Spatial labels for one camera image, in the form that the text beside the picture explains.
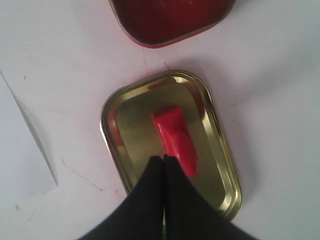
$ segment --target metal tin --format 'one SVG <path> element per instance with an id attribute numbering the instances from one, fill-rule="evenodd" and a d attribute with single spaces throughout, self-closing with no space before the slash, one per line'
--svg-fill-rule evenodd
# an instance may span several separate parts
<path id="1" fill-rule="evenodd" d="M 187 71 L 167 71 L 116 91 L 105 103 L 101 132 L 127 193 L 151 156 L 164 147 L 152 114 L 179 106 L 199 156 L 189 180 L 221 215 L 231 220 L 241 205 L 241 189 L 226 141 L 203 81 Z"/>
<path id="2" fill-rule="evenodd" d="M 119 22 L 120 26 L 122 27 L 122 29 L 124 30 L 124 32 L 127 34 L 127 36 L 134 41 L 135 43 L 146 47 L 146 48 L 161 48 L 167 45 L 171 45 L 174 44 L 176 42 L 182 41 L 184 39 L 190 38 L 194 35 L 200 34 L 210 28 L 212 28 L 213 26 L 215 26 L 216 24 L 218 24 L 219 22 L 221 22 L 231 11 L 232 7 L 234 6 L 236 0 L 226 0 L 227 1 L 227 7 L 225 9 L 225 11 L 223 12 L 223 14 L 221 15 L 221 17 L 218 20 L 213 20 L 211 22 L 208 22 L 206 24 L 201 25 L 199 28 L 195 29 L 195 30 L 190 30 L 187 33 L 181 34 L 178 37 L 173 37 L 172 39 L 169 40 L 165 40 L 165 41 L 159 41 L 159 42 L 148 42 L 147 39 L 141 38 L 137 36 L 137 30 L 136 29 L 131 29 L 130 27 L 127 26 L 127 22 L 130 21 L 128 19 L 128 16 L 130 15 L 130 13 L 128 12 L 124 12 L 123 10 L 120 10 L 120 5 L 122 4 L 122 1 L 119 0 L 109 0 L 109 3 L 112 7 L 112 10 L 116 16 L 117 21 Z"/>

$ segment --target white surface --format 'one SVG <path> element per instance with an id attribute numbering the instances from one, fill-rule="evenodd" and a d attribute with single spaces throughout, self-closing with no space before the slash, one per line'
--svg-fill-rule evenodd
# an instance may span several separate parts
<path id="1" fill-rule="evenodd" d="M 209 87 L 243 190 L 233 222 L 263 240 L 320 238 L 320 1 L 238 0 L 213 29 L 144 50 L 106 0 L 0 6 L 0 69 L 59 184 L 0 212 L 1 239 L 76 239 L 118 206 L 124 190 L 101 108 L 166 66 Z"/>
<path id="2" fill-rule="evenodd" d="M 56 185 L 49 166 L 0 75 L 0 209 Z"/>

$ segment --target gold metal surface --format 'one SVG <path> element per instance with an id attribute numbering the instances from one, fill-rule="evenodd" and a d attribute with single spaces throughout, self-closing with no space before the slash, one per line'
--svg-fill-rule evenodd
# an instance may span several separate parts
<path id="1" fill-rule="evenodd" d="M 124 187 L 130 193 L 151 156 L 164 147 L 153 123 L 159 108 L 179 106 L 199 156 L 189 180 L 225 218 L 241 205 L 241 189 L 230 154 L 202 80 L 186 71 L 168 71 L 115 92 L 101 114 L 101 132 Z"/>
<path id="2" fill-rule="evenodd" d="M 184 40 L 184 39 L 190 38 L 190 37 L 192 37 L 192 36 L 194 36 L 194 35 L 197 35 L 197 34 L 199 34 L 199 33 L 202 33 L 202 32 L 204 32 L 204 31 L 207 31 L 208 29 L 214 27 L 215 25 L 217 25 L 218 23 L 220 23 L 223 19 L 225 19 L 226 16 L 231 12 L 231 9 L 233 8 L 233 6 L 235 5 L 235 2 L 236 2 L 236 0 L 228 0 L 228 7 L 227 7 L 224 15 L 223 15 L 218 21 L 213 22 L 213 23 L 210 23 L 210 24 L 208 24 L 208 25 L 206 25 L 206 26 L 200 27 L 200 28 L 197 29 L 197 30 L 191 31 L 191 32 L 189 32 L 189 33 L 187 33 L 187 34 L 184 34 L 184 35 L 181 35 L 181 36 L 179 36 L 179 37 L 170 39 L 170 40 L 168 40 L 168 41 L 159 42 L 159 43 L 154 44 L 154 43 L 148 43 L 148 42 L 144 41 L 143 39 L 138 39 L 132 31 L 130 31 L 129 29 L 127 29 L 127 28 L 125 27 L 124 17 L 121 17 L 121 16 L 119 15 L 118 9 L 117 9 L 116 4 L 115 4 L 116 1 L 117 1 L 117 0 L 109 0 L 109 3 L 110 3 L 110 5 L 111 5 L 111 7 L 112 7 L 112 10 L 113 10 L 113 12 L 114 12 L 114 14 L 115 14 L 115 17 L 116 17 L 118 23 L 120 24 L 120 26 L 121 26 L 121 28 L 123 29 L 123 31 L 124 31 L 135 43 L 137 43 L 137 44 L 139 44 L 139 45 L 141 45 L 141 46 L 143 46 L 143 47 L 152 48 L 152 49 L 161 48 L 161 47 L 164 47 L 164 46 L 167 46 L 167 45 L 170 45 L 170 44 L 174 44 L 174 43 L 180 42 L 180 41 L 182 41 L 182 40 Z"/>

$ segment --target white table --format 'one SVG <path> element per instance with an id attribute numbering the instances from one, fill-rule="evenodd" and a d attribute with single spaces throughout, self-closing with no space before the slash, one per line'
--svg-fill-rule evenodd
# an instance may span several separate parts
<path id="1" fill-rule="evenodd" d="M 168 66 L 198 74 L 212 94 L 243 191 L 233 222 L 263 240 L 319 239 L 319 9 L 238 0 L 209 31 L 143 49 L 106 0 L 1 0 L 0 69 L 58 187 L 2 210 L 0 239 L 76 239 L 121 203 L 102 106 Z"/>

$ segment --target red plastic object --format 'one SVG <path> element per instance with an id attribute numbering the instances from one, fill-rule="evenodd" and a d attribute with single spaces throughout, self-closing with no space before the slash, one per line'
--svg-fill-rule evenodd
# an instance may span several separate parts
<path id="1" fill-rule="evenodd" d="M 205 31 L 219 22 L 233 0 L 109 0 L 136 43 L 162 47 Z"/>
<path id="2" fill-rule="evenodd" d="M 185 174 L 188 177 L 194 176 L 199 157 L 181 108 L 174 106 L 156 112 L 153 121 L 162 139 L 165 154 L 175 156 Z"/>

